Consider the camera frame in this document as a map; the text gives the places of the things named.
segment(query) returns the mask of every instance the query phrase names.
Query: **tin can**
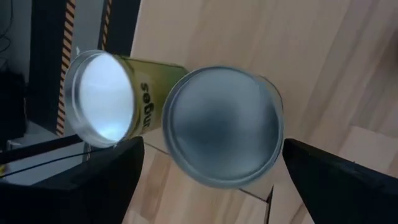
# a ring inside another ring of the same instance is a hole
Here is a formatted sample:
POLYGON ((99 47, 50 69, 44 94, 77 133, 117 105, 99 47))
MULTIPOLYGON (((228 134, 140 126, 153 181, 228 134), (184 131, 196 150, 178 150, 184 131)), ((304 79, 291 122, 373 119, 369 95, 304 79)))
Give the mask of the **tin can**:
POLYGON ((159 128, 169 91, 187 73, 178 65, 83 52, 65 76, 67 118, 88 144, 115 145, 159 128))
POLYGON ((231 67, 184 76, 165 102, 162 128, 178 166, 198 182, 242 187, 274 165, 283 142, 282 98, 264 77, 231 67))

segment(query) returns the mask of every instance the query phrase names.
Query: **yellow can label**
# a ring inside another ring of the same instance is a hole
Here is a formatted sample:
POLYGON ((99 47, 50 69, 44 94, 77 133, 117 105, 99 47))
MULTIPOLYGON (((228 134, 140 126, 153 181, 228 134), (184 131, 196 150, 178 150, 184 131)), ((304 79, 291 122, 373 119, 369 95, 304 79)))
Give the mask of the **yellow can label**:
POLYGON ((159 128, 166 97, 187 70, 179 65, 115 57, 128 72, 135 94, 133 122, 126 138, 159 128))

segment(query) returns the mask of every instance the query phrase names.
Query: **black cable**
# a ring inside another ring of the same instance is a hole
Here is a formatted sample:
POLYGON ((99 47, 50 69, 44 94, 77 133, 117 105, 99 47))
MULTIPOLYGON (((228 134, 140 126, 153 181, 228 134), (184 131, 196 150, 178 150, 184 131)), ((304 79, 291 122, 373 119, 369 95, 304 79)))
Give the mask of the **black cable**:
POLYGON ((27 170, 30 170, 30 169, 33 169, 33 168, 36 168, 36 167, 39 167, 39 166, 50 164, 52 162, 57 162, 57 161, 61 161, 61 160, 64 160, 64 159, 69 159, 69 158, 76 157, 76 156, 82 156, 82 155, 89 154, 89 153, 101 152, 101 151, 106 150, 106 149, 108 149, 108 148, 97 149, 97 150, 94 150, 94 151, 82 152, 82 153, 79 153, 79 154, 74 154, 74 155, 70 155, 70 156, 61 157, 61 158, 58 158, 58 159, 53 159, 51 161, 43 162, 41 164, 37 164, 37 165, 30 166, 30 167, 27 167, 27 168, 24 168, 24 169, 20 169, 20 170, 14 171, 14 172, 10 172, 8 174, 4 174, 4 175, 0 176, 0 178, 7 177, 9 175, 18 174, 20 172, 24 172, 24 171, 27 171, 27 170))
POLYGON ((10 8, 11 8, 10 23, 8 24, 6 30, 2 34, 0 34, 0 39, 2 39, 10 31, 12 22, 14 20, 14 3, 12 0, 10 0, 10 8))
POLYGON ((3 49, 0 50, 0 53, 5 52, 5 51, 10 47, 10 45, 11 45, 11 39, 10 39, 10 38, 8 38, 8 37, 6 37, 6 36, 3 36, 3 39, 8 40, 8 44, 5 46, 5 48, 3 48, 3 49))

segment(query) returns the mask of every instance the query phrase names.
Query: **silver can lid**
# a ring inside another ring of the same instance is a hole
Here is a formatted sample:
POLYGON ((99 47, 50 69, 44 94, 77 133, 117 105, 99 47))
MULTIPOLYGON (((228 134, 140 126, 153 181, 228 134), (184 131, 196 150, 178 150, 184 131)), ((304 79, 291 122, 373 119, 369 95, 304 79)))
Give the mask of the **silver can lid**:
POLYGON ((166 100, 166 145, 197 181, 241 187, 279 155, 283 120, 275 103, 258 77, 229 67, 199 69, 182 78, 166 100))
POLYGON ((78 55, 64 86, 67 120, 82 140, 96 147, 122 140, 134 115, 134 91, 111 54, 90 50, 78 55))

